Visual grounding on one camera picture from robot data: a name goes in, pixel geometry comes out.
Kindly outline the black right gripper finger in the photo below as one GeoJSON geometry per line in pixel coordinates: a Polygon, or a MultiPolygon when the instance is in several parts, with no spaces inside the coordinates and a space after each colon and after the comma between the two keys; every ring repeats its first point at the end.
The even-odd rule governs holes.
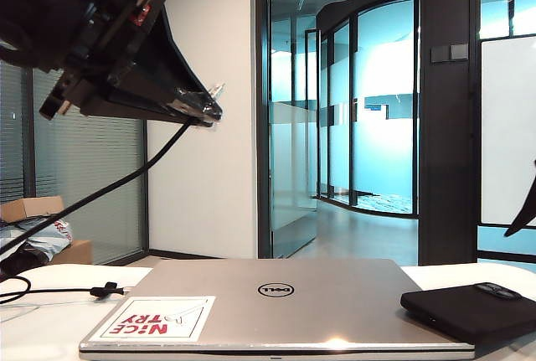
{"type": "Polygon", "coordinates": [[[531,183],[527,196],[523,202],[521,209],[514,218],[512,224],[504,233],[505,237],[516,234],[521,229],[524,229],[535,218],[536,207],[536,179],[531,183]]]}

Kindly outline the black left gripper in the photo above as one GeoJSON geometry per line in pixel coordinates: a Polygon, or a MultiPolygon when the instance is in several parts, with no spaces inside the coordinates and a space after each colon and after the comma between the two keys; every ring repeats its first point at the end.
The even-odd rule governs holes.
{"type": "Polygon", "coordinates": [[[165,0],[39,0],[39,68],[63,74],[40,108],[197,126],[221,107],[173,40],[165,0]]]}

